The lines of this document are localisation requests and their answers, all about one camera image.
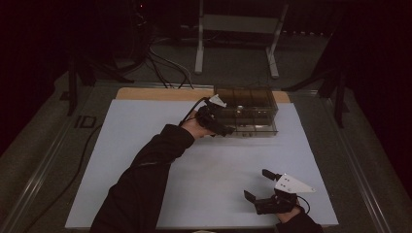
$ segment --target gray floor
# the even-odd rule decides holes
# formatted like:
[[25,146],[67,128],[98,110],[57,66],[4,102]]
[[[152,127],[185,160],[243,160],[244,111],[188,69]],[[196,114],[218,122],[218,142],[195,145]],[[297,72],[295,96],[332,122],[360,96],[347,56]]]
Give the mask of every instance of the gray floor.
[[[161,40],[153,45],[153,50],[186,67],[196,87],[231,84],[269,85],[279,89],[308,78],[326,43],[327,39],[322,37],[282,35],[275,53],[279,80],[269,77],[264,46],[259,41],[252,46],[244,45],[243,49],[207,44],[201,76],[193,74],[195,40],[178,44]],[[182,81],[178,72],[159,67],[163,76],[175,86]],[[161,87],[155,73],[146,65],[126,77],[135,80],[134,85]],[[330,116],[332,101],[320,99],[315,94],[320,84],[312,83],[290,93],[290,97],[301,117],[340,223],[326,228],[325,232],[412,232],[411,200],[353,94],[347,89],[348,112],[343,116],[345,128],[340,129]],[[102,78],[95,87],[83,88],[80,105],[72,117],[66,116],[67,102],[59,101],[62,92],[67,90],[67,75],[55,85],[55,94],[0,158],[0,220],[3,227],[8,227],[2,228],[2,232],[22,232],[75,176],[80,162],[83,166],[73,185],[28,232],[82,232],[64,229],[64,224],[98,131],[91,136],[82,161],[84,145],[93,128],[75,127],[76,119],[78,116],[96,117],[96,125],[103,123],[111,100],[124,85]],[[44,157],[50,163],[45,165]],[[36,173],[36,168],[42,164],[48,169],[44,174]],[[32,193],[24,191],[28,183],[37,184],[32,187]]]

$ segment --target clear plastic box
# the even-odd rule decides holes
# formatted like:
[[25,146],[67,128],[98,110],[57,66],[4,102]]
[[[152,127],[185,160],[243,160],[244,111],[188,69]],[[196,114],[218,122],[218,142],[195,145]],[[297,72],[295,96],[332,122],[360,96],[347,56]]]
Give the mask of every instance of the clear plastic box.
[[227,105],[215,117],[219,123],[235,128],[232,136],[275,136],[278,106],[268,87],[215,86],[215,94]]

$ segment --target black cable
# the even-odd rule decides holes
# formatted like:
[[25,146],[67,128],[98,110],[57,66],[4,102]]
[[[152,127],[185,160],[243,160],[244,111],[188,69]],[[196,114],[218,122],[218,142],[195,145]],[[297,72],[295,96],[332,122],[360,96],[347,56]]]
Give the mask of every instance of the black cable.
[[78,166],[78,170],[76,171],[75,175],[73,176],[72,180],[64,187],[64,189],[57,195],[56,198],[54,198],[54,200],[42,211],[40,212],[40,214],[38,216],[36,216],[36,218],[34,218],[34,220],[22,231],[23,233],[27,233],[31,227],[33,227],[34,224],[36,224],[36,222],[58,201],[58,199],[60,199],[60,197],[63,196],[63,194],[69,189],[69,187],[73,184],[73,182],[76,180],[76,178],[79,176],[80,171],[82,170],[82,164],[85,160],[85,156],[86,156],[86,149],[87,149],[87,145],[90,142],[91,137],[94,135],[94,133],[102,126],[98,125],[96,128],[94,128],[94,130],[90,133],[90,135],[88,136],[85,146],[83,148],[83,152],[82,152],[82,156],[81,159],[79,161],[79,166]]
[[308,201],[306,201],[306,199],[304,199],[303,197],[301,197],[301,196],[297,196],[298,198],[300,198],[300,199],[302,199],[304,202],[306,202],[306,205],[308,206],[308,211],[306,212],[306,215],[307,214],[309,214],[309,212],[310,212],[310,205],[309,205],[309,202]]
[[197,107],[197,105],[200,104],[200,102],[209,99],[208,97],[203,97],[201,99],[199,99],[194,105],[193,107],[190,109],[190,111],[186,114],[186,116],[180,121],[179,126],[182,126],[183,123],[185,123],[188,120],[188,117],[190,116],[191,112]]
[[170,66],[170,65],[164,64],[164,63],[162,63],[162,62],[159,62],[159,61],[155,61],[155,62],[157,62],[157,63],[159,63],[159,64],[161,64],[161,65],[167,66],[167,67],[169,67],[169,68],[172,68],[172,69],[174,69],[174,70],[176,70],[176,71],[179,71],[181,74],[183,74],[184,80],[181,82],[181,84],[179,85],[178,88],[181,88],[185,82],[188,82],[189,85],[190,85],[190,87],[191,87],[192,89],[194,89],[194,87],[193,87],[193,85],[192,85],[192,83],[191,83],[190,78],[188,77],[188,75],[187,75],[186,72],[182,69],[182,67],[181,67],[180,65],[176,64],[176,63],[173,62],[173,61],[170,61],[170,60],[168,60],[168,59],[166,59],[166,58],[163,58],[163,57],[157,55],[155,52],[152,51],[152,49],[149,49],[149,53],[152,54],[152,55],[154,55],[155,57],[163,60],[163,61],[166,61],[166,62],[172,64],[173,67]]
[[169,81],[167,81],[165,78],[163,78],[163,76],[161,75],[160,71],[158,70],[157,66],[155,65],[155,61],[153,60],[153,58],[148,54],[147,56],[148,60],[152,63],[153,67],[150,67],[148,65],[149,68],[151,68],[155,74],[157,75],[157,77],[160,79],[160,81],[163,83],[164,87],[169,88],[167,85],[169,84],[170,87],[173,88],[172,83],[170,83]]
[[263,38],[263,35],[257,34],[257,33],[249,35],[243,32],[221,31],[221,33],[217,34],[213,38],[205,40],[205,44],[210,43],[211,45],[216,45],[216,46],[240,47],[240,46],[247,46],[248,44],[252,44],[252,43],[258,43],[259,41],[261,41],[262,38]]

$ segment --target person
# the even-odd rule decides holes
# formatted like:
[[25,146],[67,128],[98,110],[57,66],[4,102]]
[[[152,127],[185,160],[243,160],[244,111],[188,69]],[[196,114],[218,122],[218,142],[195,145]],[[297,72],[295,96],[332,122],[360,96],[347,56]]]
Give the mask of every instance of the person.
[[[91,233],[155,232],[172,162],[188,149],[194,140],[214,133],[195,120],[182,126],[166,124],[136,155],[130,167],[108,192],[91,227]],[[280,233],[320,233],[322,227],[295,207],[289,213],[277,214]]]

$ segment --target white board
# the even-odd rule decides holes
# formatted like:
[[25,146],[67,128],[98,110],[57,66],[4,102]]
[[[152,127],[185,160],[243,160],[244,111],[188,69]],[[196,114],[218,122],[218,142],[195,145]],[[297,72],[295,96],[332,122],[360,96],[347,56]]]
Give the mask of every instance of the white board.
[[[89,228],[109,188],[136,153],[166,123],[177,124],[194,102],[114,100],[66,222]],[[258,216],[243,196],[274,194],[275,183],[262,169],[287,173],[316,188],[301,193],[311,205],[309,216],[321,225],[338,224],[324,182],[293,104],[278,104],[278,134],[270,138],[207,137],[197,140],[172,165],[162,210],[161,229],[271,227],[273,215]]]

